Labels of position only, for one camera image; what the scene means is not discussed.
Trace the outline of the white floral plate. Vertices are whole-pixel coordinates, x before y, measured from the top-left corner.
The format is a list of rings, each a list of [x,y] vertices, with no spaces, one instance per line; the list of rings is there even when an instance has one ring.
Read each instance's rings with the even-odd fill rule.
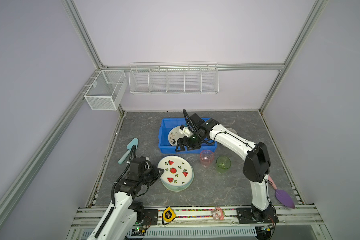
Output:
[[[168,134],[168,141],[171,146],[176,147],[178,139],[181,139],[184,137],[183,133],[180,132],[181,127],[177,126],[170,130]]]

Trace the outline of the white watermelon plate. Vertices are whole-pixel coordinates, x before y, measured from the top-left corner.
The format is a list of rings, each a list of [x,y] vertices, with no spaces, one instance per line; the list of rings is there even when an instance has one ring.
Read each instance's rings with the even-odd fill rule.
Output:
[[[158,168],[164,170],[160,177],[162,183],[171,187],[185,186],[194,178],[192,166],[178,156],[164,157],[159,161]]]

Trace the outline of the light green flower plate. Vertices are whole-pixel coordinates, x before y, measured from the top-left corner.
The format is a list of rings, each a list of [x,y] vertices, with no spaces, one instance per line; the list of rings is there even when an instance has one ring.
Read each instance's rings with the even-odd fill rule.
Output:
[[[173,192],[180,192],[188,188],[194,180],[193,172],[177,171],[165,172],[160,177],[163,186]]]

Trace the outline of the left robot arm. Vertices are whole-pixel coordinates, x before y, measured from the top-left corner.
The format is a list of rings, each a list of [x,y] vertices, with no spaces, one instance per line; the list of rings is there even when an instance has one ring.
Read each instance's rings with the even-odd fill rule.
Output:
[[[133,225],[144,220],[143,203],[135,198],[143,196],[142,187],[149,189],[164,170],[147,157],[137,157],[136,148],[131,148],[127,166],[111,188],[111,202],[89,240],[124,240]]]

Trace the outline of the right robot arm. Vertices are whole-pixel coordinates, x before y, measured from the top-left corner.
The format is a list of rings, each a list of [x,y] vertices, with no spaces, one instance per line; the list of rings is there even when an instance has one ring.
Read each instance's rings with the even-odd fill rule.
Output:
[[[181,126],[181,132],[186,136],[177,140],[175,151],[198,150],[202,144],[215,142],[233,151],[244,161],[243,174],[250,181],[252,191],[251,207],[239,211],[239,222],[278,223],[276,208],[269,197],[271,160],[267,146],[234,134],[214,119],[204,121],[198,114],[190,116],[185,109],[183,115],[186,125]]]

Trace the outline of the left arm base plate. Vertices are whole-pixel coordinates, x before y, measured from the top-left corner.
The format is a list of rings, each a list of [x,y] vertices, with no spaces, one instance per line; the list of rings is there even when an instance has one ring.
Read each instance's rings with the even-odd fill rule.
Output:
[[[134,226],[156,226],[159,220],[158,209],[144,209],[138,213],[138,220]]]

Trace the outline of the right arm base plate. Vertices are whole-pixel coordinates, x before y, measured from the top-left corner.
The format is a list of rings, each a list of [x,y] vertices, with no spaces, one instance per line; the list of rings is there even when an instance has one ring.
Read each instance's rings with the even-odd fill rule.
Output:
[[[240,224],[277,224],[279,218],[276,210],[269,206],[266,210],[260,211],[252,207],[237,208],[237,218]]]

